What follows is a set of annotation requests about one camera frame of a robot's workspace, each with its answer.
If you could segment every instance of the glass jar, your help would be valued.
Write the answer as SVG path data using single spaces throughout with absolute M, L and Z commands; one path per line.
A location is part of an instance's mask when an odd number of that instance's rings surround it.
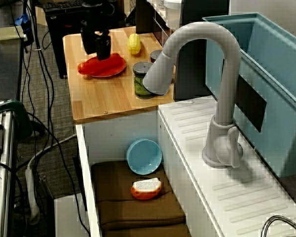
M 155 51 L 151 52 L 150 60 L 152 63 L 154 63 L 157 60 L 157 58 L 159 57 L 161 52 L 162 52 L 162 50 L 155 50 Z
M 135 95 L 140 99 L 150 99 L 153 97 L 153 94 L 143 86 L 143 79 L 152 65 L 153 63 L 151 62 L 139 62 L 133 66 Z

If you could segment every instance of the gray carpet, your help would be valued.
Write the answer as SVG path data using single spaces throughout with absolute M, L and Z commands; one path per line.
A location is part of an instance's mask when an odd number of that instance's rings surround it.
M 48 31 L 48 28 L 45 26 L 38 25 L 38 38 L 41 40 Z M 50 42 L 49 34 L 46 36 L 44 40 L 44 46 L 46 47 Z M 58 75 L 57 64 L 53 52 L 52 45 L 47 49 L 43 50 L 43 54 L 45 56 L 46 64 L 49 70 L 49 73 L 53 79 L 54 89 L 55 89 L 55 99 L 52 106 L 52 122 L 54 125 L 54 134 L 56 138 L 61 141 L 75 132 L 74 124 L 72 120 L 72 111 L 71 111 L 71 104 L 70 104 L 70 95 L 68 89 L 68 82 L 66 79 L 60 79 Z M 25 61 L 26 64 L 29 59 L 29 53 L 25 54 Z M 35 107 L 35 115 L 47 126 L 47 90 L 45 85 L 45 80 L 41 72 L 41 67 L 38 59 L 38 53 L 32 52 L 30 66 L 29 66 L 29 73 L 31 76 L 30 81 L 30 94 L 31 98 Z M 25 79 L 25 68 L 23 67 L 22 71 L 22 83 Z M 28 112 L 32 113 L 33 109 L 30 104 L 30 98 L 27 90 L 27 83 L 28 78 L 26 80 L 26 86 L 23 94 L 23 103 Z M 47 133 L 44 136 L 37 136 L 37 145 L 36 151 L 40 151 L 47 139 Z M 74 138 L 68 142 L 65 142 L 61 145 L 63 154 L 65 157 L 66 165 L 72 175 L 74 180 L 74 185 L 77 192 L 79 191 L 79 185 L 77 182 L 77 177 L 75 174 L 74 164 L 72 160 L 72 155 L 77 153 L 76 149 L 77 140 Z M 27 161 L 31 157 L 34 156 L 35 138 L 32 135 L 31 138 L 23 140 L 19 143 L 18 151 L 22 156 L 22 160 L 18 162 L 18 165 L 22 164 L 23 162 Z M 23 167 L 17 173 L 18 177 L 21 180 L 23 190 L 26 189 L 26 182 L 25 182 L 25 169 Z M 45 154 L 39 162 L 37 171 L 40 177 L 45 177 L 46 181 L 48 182 L 49 188 L 54 195 L 55 198 L 60 198 L 63 196 L 73 194 L 73 188 L 69 179 L 69 176 L 64 168 L 59 149 L 54 147 L 50 152 Z M 46 203 L 44 201 L 44 195 L 42 185 L 38 188 L 38 193 L 42 197 L 42 199 L 38 198 L 38 203 L 40 208 L 46 210 Z M 19 195 L 18 187 L 16 187 L 15 195 Z M 14 221 L 14 236 L 22 237 L 24 231 L 24 224 L 22 222 L 22 216 L 17 211 L 15 213 L 15 221 Z M 26 237 L 45 237 L 47 236 L 47 224 L 44 217 L 41 218 L 41 221 L 35 226 L 27 227 Z

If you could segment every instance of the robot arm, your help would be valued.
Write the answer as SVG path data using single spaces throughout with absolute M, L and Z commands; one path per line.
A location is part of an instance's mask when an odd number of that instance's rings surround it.
M 115 7 L 108 0 L 85 0 L 86 19 L 82 21 L 81 37 L 87 54 L 97 53 L 98 60 L 108 59 L 111 55 L 110 18 Z

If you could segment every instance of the chrome faucet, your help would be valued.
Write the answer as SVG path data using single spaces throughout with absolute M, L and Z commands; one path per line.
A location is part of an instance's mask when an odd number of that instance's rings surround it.
M 294 221 L 292 221 L 284 216 L 272 216 L 265 222 L 265 224 L 262 228 L 261 237 L 266 237 L 267 230 L 274 221 L 283 221 L 283 222 L 289 224 L 291 227 L 293 227 L 296 230 L 296 223 Z
M 243 151 L 237 142 L 239 131 L 235 126 L 233 112 L 241 54 L 239 44 L 230 31 L 211 22 L 194 22 L 179 28 L 164 44 L 161 54 L 144 77 L 143 86 L 151 93 L 166 94 L 179 50 L 186 43 L 197 39 L 214 41 L 224 53 L 218 104 L 210 122 L 202 157 L 211 167 L 237 168 Z

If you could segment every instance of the keyboard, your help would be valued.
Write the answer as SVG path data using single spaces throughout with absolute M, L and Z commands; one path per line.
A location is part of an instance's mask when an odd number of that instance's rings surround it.
M 71 0 L 58 3 L 46 3 L 42 5 L 42 8 L 45 12 L 77 9 L 82 7 L 83 2 L 83 0 Z

